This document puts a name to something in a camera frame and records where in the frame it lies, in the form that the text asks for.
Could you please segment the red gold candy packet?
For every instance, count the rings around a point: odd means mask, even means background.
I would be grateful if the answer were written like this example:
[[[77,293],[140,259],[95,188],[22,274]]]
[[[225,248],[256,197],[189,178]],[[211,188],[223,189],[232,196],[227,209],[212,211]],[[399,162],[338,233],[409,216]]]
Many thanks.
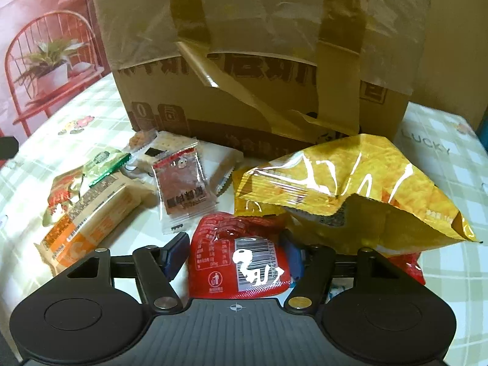
[[[54,177],[42,217],[42,226],[53,226],[80,200],[87,189],[88,182],[83,166]]]

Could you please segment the brown jerky packet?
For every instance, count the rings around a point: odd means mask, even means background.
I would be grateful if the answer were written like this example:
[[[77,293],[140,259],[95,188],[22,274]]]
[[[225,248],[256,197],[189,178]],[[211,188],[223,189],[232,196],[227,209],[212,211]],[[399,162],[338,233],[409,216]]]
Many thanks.
[[[191,231],[202,217],[217,210],[217,197],[204,175],[196,142],[157,155],[152,171],[163,234]]]

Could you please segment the red snack packet with barcode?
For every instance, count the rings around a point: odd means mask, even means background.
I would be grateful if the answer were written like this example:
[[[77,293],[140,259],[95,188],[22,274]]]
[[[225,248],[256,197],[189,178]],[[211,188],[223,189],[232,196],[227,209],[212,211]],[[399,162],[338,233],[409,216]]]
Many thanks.
[[[218,212],[203,217],[190,243],[188,294],[202,299],[277,296],[293,285],[280,246],[282,216],[236,217]]]

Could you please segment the orange cracker package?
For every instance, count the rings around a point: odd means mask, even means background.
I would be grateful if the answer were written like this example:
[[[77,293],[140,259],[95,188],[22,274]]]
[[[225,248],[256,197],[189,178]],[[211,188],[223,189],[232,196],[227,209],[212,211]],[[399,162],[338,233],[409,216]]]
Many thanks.
[[[36,245],[42,261],[57,275],[99,247],[100,243],[154,187],[115,173],[91,187]]]

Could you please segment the yellow chip bag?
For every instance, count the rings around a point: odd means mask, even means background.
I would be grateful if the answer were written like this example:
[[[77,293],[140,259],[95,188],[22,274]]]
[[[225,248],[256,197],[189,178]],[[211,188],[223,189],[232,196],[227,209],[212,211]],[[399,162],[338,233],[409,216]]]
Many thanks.
[[[388,139],[355,135],[247,170],[235,190],[251,206],[278,206],[308,245],[385,256],[477,240],[447,195]]]

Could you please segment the small clear biscuit packet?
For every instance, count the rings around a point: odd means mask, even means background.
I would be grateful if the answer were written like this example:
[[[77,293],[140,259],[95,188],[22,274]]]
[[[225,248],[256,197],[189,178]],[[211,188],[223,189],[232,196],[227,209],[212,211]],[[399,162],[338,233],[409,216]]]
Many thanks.
[[[150,144],[158,135],[156,129],[136,132],[128,142],[128,148],[132,151],[139,150]]]

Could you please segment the small green white packet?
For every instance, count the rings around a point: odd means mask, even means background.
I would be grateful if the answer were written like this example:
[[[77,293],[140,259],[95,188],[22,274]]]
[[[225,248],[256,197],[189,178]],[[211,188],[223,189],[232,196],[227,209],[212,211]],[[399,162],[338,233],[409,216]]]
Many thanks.
[[[131,154],[112,147],[95,149],[83,166],[86,183],[91,188],[103,178],[120,169],[131,158]]]

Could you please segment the orange red snack bag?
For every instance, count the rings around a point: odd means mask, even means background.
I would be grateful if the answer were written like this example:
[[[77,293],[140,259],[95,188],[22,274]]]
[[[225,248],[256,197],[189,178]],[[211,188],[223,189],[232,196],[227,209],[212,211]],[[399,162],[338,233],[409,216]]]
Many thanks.
[[[423,276],[423,270],[418,264],[419,257],[420,253],[401,254],[389,257],[389,262],[400,268],[402,271],[406,272],[409,276],[414,278],[420,284],[424,285],[425,279]]]

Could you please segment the red printed backdrop cloth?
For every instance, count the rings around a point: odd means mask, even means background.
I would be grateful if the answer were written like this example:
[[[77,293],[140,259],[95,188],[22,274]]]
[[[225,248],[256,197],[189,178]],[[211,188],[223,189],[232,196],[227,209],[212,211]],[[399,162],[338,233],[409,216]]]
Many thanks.
[[[93,0],[1,0],[1,133],[24,142],[105,76]]]

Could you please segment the white cracker packet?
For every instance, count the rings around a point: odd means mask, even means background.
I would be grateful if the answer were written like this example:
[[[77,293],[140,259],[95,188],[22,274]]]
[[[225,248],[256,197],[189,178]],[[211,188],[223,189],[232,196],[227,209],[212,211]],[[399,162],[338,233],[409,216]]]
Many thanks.
[[[231,174],[243,161],[243,153],[237,149],[167,131],[138,132],[129,146],[127,171],[152,176],[162,166],[200,169],[208,188],[217,196],[226,190]]]

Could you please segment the cardboard box with plastic liner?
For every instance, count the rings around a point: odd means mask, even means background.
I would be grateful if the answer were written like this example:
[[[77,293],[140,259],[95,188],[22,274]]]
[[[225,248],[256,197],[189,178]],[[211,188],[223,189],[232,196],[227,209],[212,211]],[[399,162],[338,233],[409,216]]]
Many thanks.
[[[93,0],[122,103],[246,153],[393,138],[430,0]]]

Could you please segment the wooden door panel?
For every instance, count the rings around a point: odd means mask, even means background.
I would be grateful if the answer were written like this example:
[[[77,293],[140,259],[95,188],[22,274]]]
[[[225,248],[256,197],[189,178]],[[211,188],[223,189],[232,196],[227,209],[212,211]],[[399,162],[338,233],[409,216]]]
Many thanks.
[[[410,100],[480,126],[487,110],[487,0],[431,0]]]

